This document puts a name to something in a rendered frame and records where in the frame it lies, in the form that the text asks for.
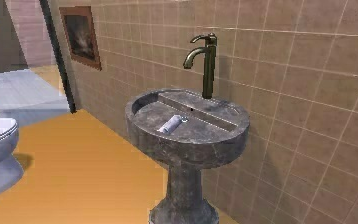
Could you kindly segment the white rolled cloth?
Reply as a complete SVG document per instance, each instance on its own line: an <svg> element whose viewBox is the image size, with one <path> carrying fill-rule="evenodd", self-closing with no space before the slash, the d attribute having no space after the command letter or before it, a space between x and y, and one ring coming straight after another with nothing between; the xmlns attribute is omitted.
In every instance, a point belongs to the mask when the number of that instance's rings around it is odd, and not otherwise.
<svg viewBox="0 0 358 224"><path fill-rule="evenodd" d="M182 123L181 115L173 115L166 123L164 123L158 131L161 133L171 133Z"/></svg>

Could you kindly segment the dark bronze faucet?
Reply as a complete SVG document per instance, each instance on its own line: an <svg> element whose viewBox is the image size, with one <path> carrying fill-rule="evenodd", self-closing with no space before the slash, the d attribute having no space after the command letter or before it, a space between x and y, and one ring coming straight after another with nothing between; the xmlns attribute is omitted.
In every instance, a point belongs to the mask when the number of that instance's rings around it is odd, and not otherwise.
<svg viewBox="0 0 358 224"><path fill-rule="evenodd" d="M203 89L202 97L204 99L211 99L213 94L213 81L215 75L215 61L216 61L216 47L217 36L214 33L207 35L197 35L191 39L191 43L195 43L198 40L204 40L205 45L203 47L197 47L191 50L185 57L183 67L185 69L191 69L194 63L194 59L197 55L204 55L204 74L203 74Z"/></svg>

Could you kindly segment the grey bathtub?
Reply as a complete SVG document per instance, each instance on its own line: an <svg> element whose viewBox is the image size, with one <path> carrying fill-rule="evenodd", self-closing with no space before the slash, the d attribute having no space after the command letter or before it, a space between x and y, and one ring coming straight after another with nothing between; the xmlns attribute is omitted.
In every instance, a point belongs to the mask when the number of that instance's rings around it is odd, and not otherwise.
<svg viewBox="0 0 358 224"><path fill-rule="evenodd" d="M65 94L30 69L0 73L0 118L24 127L69 112Z"/></svg>

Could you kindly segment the white toilet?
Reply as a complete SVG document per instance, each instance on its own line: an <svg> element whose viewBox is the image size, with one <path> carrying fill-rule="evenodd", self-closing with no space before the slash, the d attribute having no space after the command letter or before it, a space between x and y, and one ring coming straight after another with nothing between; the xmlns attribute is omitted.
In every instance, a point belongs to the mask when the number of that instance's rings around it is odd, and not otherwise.
<svg viewBox="0 0 358 224"><path fill-rule="evenodd" d="M19 125L13 118L0 118L0 193L15 185L23 168L13 156L19 140Z"/></svg>

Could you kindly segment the grey stone pedestal sink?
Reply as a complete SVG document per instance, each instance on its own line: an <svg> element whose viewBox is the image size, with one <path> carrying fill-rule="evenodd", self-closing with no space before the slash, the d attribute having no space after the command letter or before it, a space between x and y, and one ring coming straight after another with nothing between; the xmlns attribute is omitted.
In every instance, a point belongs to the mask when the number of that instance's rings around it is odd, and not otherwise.
<svg viewBox="0 0 358 224"><path fill-rule="evenodd" d="M182 123L171 133L159 132L173 115L181 115ZM168 166L166 196L150 211L149 224L219 224L203 197L201 171L239 158L248 139L247 111L186 89L158 89L130 100L125 116L131 144Z"/></svg>

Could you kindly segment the brown framed wall picture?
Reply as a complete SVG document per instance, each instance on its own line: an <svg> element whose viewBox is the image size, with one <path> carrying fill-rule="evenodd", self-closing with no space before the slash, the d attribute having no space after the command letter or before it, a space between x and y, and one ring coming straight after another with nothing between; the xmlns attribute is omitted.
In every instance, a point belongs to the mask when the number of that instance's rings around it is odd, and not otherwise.
<svg viewBox="0 0 358 224"><path fill-rule="evenodd" d="M60 7L71 59L102 70L90 6Z"/></svg>

